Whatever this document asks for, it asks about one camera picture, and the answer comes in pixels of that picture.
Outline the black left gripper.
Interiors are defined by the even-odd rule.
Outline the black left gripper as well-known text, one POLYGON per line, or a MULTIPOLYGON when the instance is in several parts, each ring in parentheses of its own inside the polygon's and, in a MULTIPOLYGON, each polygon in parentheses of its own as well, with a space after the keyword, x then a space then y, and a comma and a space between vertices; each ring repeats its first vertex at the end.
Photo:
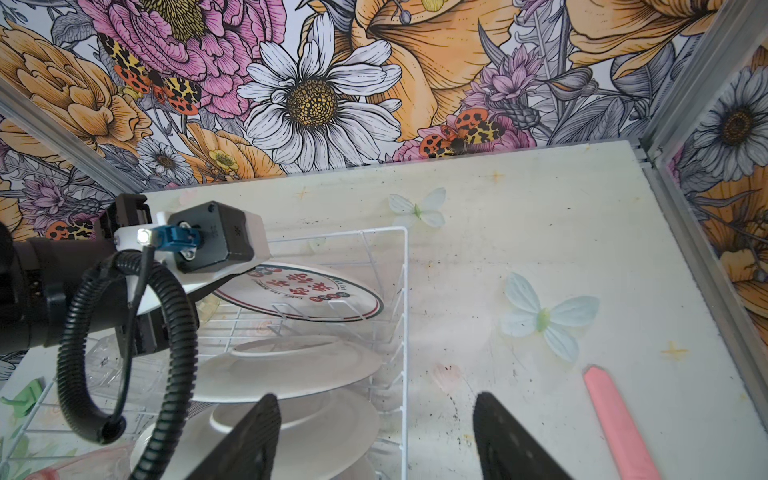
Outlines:
MULTIPOLYGON (((115 241, 119 228, 151 223, 151 211, 146 201, 144 195, 118 195, 95 221, 95 237, 115 241)), ((132 334, 128 333, 127 326, 116 327, 115 334, 122 356, 131 352, 134 357, 140 357, 169 347, 167 328, 160 309, 139 315, 132 334)))

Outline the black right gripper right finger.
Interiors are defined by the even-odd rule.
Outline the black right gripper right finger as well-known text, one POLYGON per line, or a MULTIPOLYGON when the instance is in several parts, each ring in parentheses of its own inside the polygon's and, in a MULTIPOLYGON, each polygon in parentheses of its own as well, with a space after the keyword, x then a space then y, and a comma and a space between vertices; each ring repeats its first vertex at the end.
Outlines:
POLYGON ((490 392, 476 398, 473 430, 485 480, 571 479, 490 392))

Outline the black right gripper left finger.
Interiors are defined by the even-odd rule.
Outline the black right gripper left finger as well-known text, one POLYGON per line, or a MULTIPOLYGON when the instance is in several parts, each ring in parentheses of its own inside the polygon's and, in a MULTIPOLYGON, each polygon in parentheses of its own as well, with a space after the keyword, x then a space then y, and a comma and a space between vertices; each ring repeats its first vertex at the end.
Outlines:
POLYGON ((277 398, 265 395, 186 478, 270 479, 281 423, 277 398))

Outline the plate with red characters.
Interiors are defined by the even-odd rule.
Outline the plate with red characters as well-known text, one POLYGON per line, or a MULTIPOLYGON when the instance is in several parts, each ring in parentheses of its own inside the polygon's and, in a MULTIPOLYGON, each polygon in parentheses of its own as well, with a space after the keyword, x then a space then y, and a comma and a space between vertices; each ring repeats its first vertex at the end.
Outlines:
POLYGON ((319 266, 262 263, 214 291, 235 306, 288 320, 347 323, 378 316, 381 296, 354 278, 319 266))

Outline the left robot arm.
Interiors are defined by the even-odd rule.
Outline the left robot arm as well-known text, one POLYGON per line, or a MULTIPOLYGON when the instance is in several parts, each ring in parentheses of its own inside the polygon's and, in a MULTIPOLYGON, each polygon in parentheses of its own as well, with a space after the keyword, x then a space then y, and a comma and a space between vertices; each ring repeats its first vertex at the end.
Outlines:
POLYGON ((16 241, 1 223, 1 353, 54 347, 60 343, 69 305, 87 270, 117 252, 116 231, 148 224, 147 197, 120 194, 95 222, 87 239, 64 230, 16 241))

